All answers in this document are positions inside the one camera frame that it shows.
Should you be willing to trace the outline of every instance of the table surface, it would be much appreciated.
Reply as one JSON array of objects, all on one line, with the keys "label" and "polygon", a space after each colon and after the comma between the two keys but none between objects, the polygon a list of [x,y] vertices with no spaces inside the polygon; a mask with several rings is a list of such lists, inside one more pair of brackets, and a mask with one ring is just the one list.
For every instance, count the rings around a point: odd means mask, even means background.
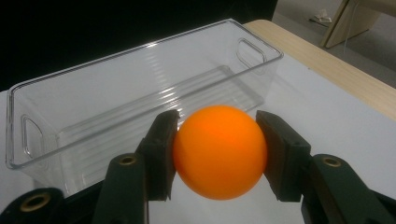
[{"label": "table surface", "polygon": [[[258,109],[288,122],[312,146],[348,161],[369,188],[396,198],[396,90],[270,21],[246,27],[281,49],[276,78]],[[0,160],[5,160],[5,91],[0,93]],[[27,175],[0,164],[0,210],[33,188]],[[224,202],[192,193],[177,176],[172,201],[150,203],[151,223],[303,223],[298,203],[277,202],[266,179]]]}]

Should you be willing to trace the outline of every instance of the ping pong ball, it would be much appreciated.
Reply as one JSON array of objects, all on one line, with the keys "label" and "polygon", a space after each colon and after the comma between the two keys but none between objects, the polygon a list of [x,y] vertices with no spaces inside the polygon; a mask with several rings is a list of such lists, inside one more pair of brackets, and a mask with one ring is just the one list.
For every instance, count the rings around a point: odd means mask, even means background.
[{"label": "ping pong ball", "polygon": [[267,147],[259,125],[227,105],[205,107],[178,130],[173,158],[183,182],[213,200],[229,200],[252,189],[262,176]]}]

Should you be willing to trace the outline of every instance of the white table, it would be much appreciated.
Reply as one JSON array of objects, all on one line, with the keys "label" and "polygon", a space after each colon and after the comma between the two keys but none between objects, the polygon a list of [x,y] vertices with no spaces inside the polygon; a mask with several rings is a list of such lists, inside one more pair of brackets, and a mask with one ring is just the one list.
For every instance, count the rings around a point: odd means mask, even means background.
[{"label": "white table", "polygon": [[[277,77],[266,103],[258,109],[281,116],[312,145],[313,155],[333,154],[348,161],[369,188],[396,198],[396,122],[391,119],[394,118],[391,112],[393,110],[387,112],[385,109],[386,115],[379,112],[381,108],[389,108],[389,104],[385,107],[378,105],[378,101],[371,104],[370,97],[366,99],[364,95],[359,95],[359,83],[357,86],[351,83],[349,89],[341,85],[342,89],[333,84],[341,80],[337,75],[335,78],[323,77],[323,74],[326,75],[328,72],[327,69],[320,73],[320,67],[316,68],[315,62],[313,66],[310,63],[315,58],[320,60],[320,57],[330,56],[320,49],[320,54],[306,56],[304,51],[313,47],[306,45],[306,42],[298,37],[288,34],[292,42],[300,43],[296,46],[284,44],[282,47],[279,43],[288,41],[276,38],[272,42],[272,36],[282,35],[285,31],[271,22],[254,21],[247,27],[285,52],[285,57],[279,62]],[[269,30],[270,35],[264,35],[266,30]],[[302,54],[303,58],[297,61],[299,54]],[[356,68],[343,63],[341,68],[338,66],[334,69],[344,70],[345,73],[342,75],[346,76],[346,83],[350,74],[364,76],[362,72],[356,71]],[[388,87],[382,85],[385,84],[379,85],[380,90],[388,92]],[[0,160],[4,161],[5,92],[0,93],[0,120]],[[1,210],[34,186],[28,176],[18,171],[9,171],[3,162],[0,164],[0,179]],[[264,176],[249,193],[227,202],[211,201],[196,195],[177,176],[172,201],[150,203],[150,223],[304,222],[300,204],[277,202]]]}]

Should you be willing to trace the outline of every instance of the transparent storage container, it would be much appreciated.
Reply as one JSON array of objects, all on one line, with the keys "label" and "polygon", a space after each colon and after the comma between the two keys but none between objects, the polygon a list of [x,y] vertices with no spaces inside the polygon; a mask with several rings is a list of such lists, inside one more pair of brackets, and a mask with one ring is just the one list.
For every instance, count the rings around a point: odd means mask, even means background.
[{"label": "transparent storage container", "polygon": [[7,96],[7,166],[74,194],[165,110],[182,123],[207,105],[262,105],[280,58],[227,20],[23,82]]}]

